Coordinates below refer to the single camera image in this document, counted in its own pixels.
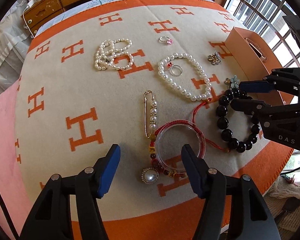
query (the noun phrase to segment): orange stitched edge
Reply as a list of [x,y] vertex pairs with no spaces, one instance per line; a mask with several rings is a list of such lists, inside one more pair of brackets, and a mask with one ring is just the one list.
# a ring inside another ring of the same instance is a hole
[[[239,177],[245,173],[249,174],[261,193],[264,193],[284,168],[292,152],[292,149],[270,141],[257,156],[236,172],[233,177]],[[194,234],[203,205],[204,201],[196,197],[179,205],[140,217],[104,221],[104,226],[109,239],[187,240]],[[222,226],[229,223],[230,208],[231,197],[227,196]],[[82,240],[79,222],[72,221],[72,226],[74,239]]]
[[209,8],[218,11],[227,12],[222,6],[215,2],[205,0],[121,0],[111,3],[106,3],[94,8],[90,8],[76,15],[73,15],[62,22],[53,25],[52,27],[45,30],[43,33],[35,37],[29,47],[28,53],[40,45],[42,42],[51,38],[52,36],[60,33],[61,31],[70,28],[78,23],[84,22],[88,19],[98,17],[100,15],[108,14],[114,11],[120,11],[124,9],[140,7],[140,6],[151,6],[151,5],[182,5],[182,6],[194,6],[201,8]]

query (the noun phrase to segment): pearl bracelet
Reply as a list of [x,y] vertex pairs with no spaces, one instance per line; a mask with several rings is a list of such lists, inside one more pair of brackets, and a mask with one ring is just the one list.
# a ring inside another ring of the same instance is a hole
[[[184,58],[187,59],[199,72],[199,75],[201,78],[203,78],[206,88],[205,93],[199,94],[199,95],[193,95],[190,92],[188,92],[186,89],[182,88],[180,85],[178,85],[176,82],[173,81],[172,78],[168,76],[168,74],[164,71],[164,67],[167,66],[167,64],[176,58]],[[187,53],[173,53],[171,56],[168,56],[164,59],[162,59],[158,63],[158,75],[162,77],[162,79],[170,85],[173,89],[181,93],[181,95],[184,95],[186,98],[191,99],[191,101],[201,101],[201,100],[207,100],[208,98],[211,98],[211,83],[209,78],[207,77],[206,73],[202,69],[202,66],[189,54]]]
[[[117,42],[122,42],[125,41],[127,42],[127,46],[123,47],[122,49],[115,49],[114,48],[114,44]],[[96,60],[95,60],[95,67],[97,70],[106,70],[108,67],[114,67],[116,70],[125,70],[127,68],[130,68],[133,65],[133,56],[128,53],[127,50],[130,46],[132,45],[132,41],[129,39],[117,39],[117,40],[106,40],[104,42],[101,43],[101,45],[99,46],[99,49],[96,53]],[[110,46],[110,50],[104,52],[103,49],[105,47]],[[113,65],[114,59],[116,57],[120,57],[123,55],[128,55],[130,58],[130,62],[128,65],[126,65],[125,67],[118,67]]]

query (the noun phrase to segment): pink jewelry box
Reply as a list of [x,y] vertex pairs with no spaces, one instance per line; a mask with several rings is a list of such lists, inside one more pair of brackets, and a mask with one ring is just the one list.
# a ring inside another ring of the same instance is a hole
[[[265,62],[260,60],[245,40],[246,38],[259,46],[264,53],[263,56],[267,58]],[[271,73],[272,69],[282,68],[268,44],[253,31],[234,27],[225,41],[225,46],[234,56],[249,81],[262,80],[263,77]],[[293,95],[276,90],[270,93],[257,93],[257,97],[272,106],[288,105],[293,99]]]

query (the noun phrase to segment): black bead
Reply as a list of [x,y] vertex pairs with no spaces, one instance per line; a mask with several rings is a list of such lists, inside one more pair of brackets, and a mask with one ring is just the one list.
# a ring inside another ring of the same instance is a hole
[[223,95],[219,98],[219,105],[221,106],[228,106],[230,103],[230,100],[227,96]]
[[258,123],[259,123],[258,117],[256,117],[255,115],[252,116],[251,122],[252,122],[253,124],[258,124]]
[[246,143],[246,151],[251,150],[253,145],[252,141],[247,140],[245,141],[245,143]]
[[233,97],[234,98],[237,98],[237,97],[239,97],[239,89],[238,88],[233,88],[232,89],[232,92],[233,92]]
[[254,144],[254,143],[256,143],[258,141],[258,136],[256,134],[251,133],[249,135],[249,139],[248,140],[252,141],[252,143]]
[[218,106],[216,109],[216,114],[219,117],[224,117],[228,113],[228,108],[226,106]]
[[239,145],[239,141],[237,138],[232,138],[230,142],[228,142],[228,147],[230,150],[236,149]]
[[247,146],[244,142],[239,142],[239,145],[237,147],[237,152],[243,153],[246,150]]
[[217,126],[219,129],[224,130],[227,129],[229,126],[229,121],[225,117],[220,117],[217,121]]
[[260,126],[257,125],[257,124],[254,124],[252,127],[251,127],[251,133],[253,134],[258,134],[260,132]]
[[230,129],[225,129],[221,133],[221,139],[224,140],[225,142],[228,142],[232,139],[233,133]]
[[224,95],[227,96],[230,101],[233,99],[233,92],[231,91],[231,89],[227,89]]
[[243,90],[240,90],[238,97],[239,97],[239,99],[246,99],[247,98],[247,92],[243,91]]

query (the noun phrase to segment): pink sheet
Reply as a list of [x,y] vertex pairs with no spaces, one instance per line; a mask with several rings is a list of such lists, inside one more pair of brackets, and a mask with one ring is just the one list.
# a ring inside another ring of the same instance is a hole
[[[0,95],[0,194],[20,234],[32,207],[21,178],[14,142],[18,81]],[[0,225],[14,239],[0,207]]]

